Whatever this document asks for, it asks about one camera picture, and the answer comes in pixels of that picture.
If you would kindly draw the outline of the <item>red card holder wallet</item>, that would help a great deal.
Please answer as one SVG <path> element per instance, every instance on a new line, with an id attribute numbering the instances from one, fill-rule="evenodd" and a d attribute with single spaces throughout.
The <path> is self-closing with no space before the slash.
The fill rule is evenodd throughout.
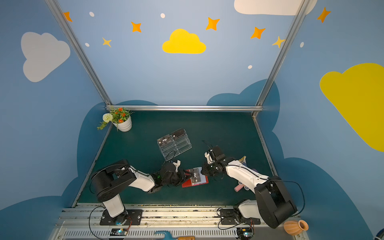
<path id="1" fill-rule="evenodd" d="M 202 174 L 202 167 L 186 170 L 190 178 L 182 184 L 182 188 L 195 187 L 209 183 L 208 177 Z"/>

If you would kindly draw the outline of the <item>dark credit card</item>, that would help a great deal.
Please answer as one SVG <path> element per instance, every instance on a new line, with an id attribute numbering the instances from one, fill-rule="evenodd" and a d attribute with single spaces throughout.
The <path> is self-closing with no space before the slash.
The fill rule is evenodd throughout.
<path id="1" fill-rule="evenodd" d="M 202 182 L 201 167 L 190 169 L 189 172 L 191 174 L 192 185 L 197 185 Z"/>
<path id="2" fill-rule="evenodd" d="M 172 132 L 172 137 L 174 139 L 180 139 L 180 138 L 183 138 L 184 136 L 186 135 L 186 130 L 181 128 L 181 129 L 178 129 L 174 132 Z"/>

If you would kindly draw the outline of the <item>clear acrylic card organizer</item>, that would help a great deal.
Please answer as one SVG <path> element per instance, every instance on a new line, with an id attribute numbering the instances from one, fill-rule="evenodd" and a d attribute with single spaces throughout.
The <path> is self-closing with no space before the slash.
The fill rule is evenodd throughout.
<path id="1" fill-rule="evenodd" d="M 174 157 L 188 151 L 191 148 L 192 148 L 192 144 L 191 144 L 191 141 L 187 135 L 187 132 L 183 138 L 174 139 L 172 137 L 172 141 L 169 142 L 167 145 L 162 146 L 162 147 L 159 146 L 159 149 L 160 149 L 165 161 L 169 161 L 169 160 L 173 159 Z"/>

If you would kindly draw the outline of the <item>black VIP logo card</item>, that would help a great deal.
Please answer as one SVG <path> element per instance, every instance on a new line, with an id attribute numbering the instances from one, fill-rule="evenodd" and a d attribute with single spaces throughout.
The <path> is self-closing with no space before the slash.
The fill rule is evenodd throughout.
<path id="1" fill-rule="evenodd" d="M 160 139 L 157 139 L 157 143 L 160 147 L 167 145 L 172 141 L 172 137 L 170 135 L 166 135 Z"/>

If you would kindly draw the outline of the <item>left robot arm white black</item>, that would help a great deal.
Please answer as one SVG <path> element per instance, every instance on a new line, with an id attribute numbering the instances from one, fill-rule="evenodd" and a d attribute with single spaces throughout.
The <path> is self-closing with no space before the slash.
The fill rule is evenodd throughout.
<path id="1" fill-rule="evenodd" d="M 120 193 L 128 187 L 152 194 L 164 186 L 180 186 L 190 178 L 191 173 L 181 168 L 179 160 L 165 161 L 159 171 L 146 174 L 123 159 L 98 170 L 91 177 L 90 187 L 109 216 L 116 218 L 126 210 Z"/>

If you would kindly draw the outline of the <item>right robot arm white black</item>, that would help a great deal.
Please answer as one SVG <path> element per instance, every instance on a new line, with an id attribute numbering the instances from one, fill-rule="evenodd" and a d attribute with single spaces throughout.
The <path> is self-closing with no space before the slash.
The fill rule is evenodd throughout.
<path id="1" fill-rule="evenodd" d="M 297 212 L 284 182 L 278 176 L 268 177 L 248 168 L 245 156 L 239 160 L 227 157 L 215 146 L 205 152 L 205 158 L 207 161 L 201 170 L 203 175 L 215 177 L 224 173 L 255 194 L 255 200 L 245 200 L 235 207 L 241 217 L 261 218 L 275 229 Z"/>

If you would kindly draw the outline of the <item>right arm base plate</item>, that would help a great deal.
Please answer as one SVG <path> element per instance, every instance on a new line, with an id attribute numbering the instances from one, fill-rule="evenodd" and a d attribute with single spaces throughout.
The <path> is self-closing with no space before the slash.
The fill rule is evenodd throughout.
<path id="1" fill-rule="evenodd" d="M 238 210 L 219 208 L 217 214 L 221 220 L 221 225 L 232 226 L 239 224 L 260 225 L 261 220 L 258 218 L 245 218 Z"/>

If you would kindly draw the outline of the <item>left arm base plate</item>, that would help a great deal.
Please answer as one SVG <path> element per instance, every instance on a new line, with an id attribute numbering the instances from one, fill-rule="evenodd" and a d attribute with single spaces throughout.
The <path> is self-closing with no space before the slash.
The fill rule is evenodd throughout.
<path id="1" fill-rule="evenodd" d="M 124 210 L 116 217 L 111 217 L 107 210 L 104 210 L 101 217 L 101 226 L 138 226 L 142 220 L 142 210 Z"/>

